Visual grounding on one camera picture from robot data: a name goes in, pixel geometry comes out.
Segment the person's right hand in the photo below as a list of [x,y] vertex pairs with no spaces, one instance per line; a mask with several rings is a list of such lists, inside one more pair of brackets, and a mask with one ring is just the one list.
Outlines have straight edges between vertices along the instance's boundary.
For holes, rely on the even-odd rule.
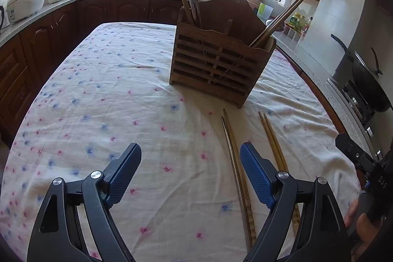
[[[350,203],[348,211],[344,216],[344,223],[347,228],[350,227],[351,223],[355,219],[355,213],[358,210],[358,202],[358,199],[354,199]],[[365,213],[362,213],[356,219],[356,232],[363,246],[368,247],[371,244],[380,230],[381,225],[381,221],[371,222]]]

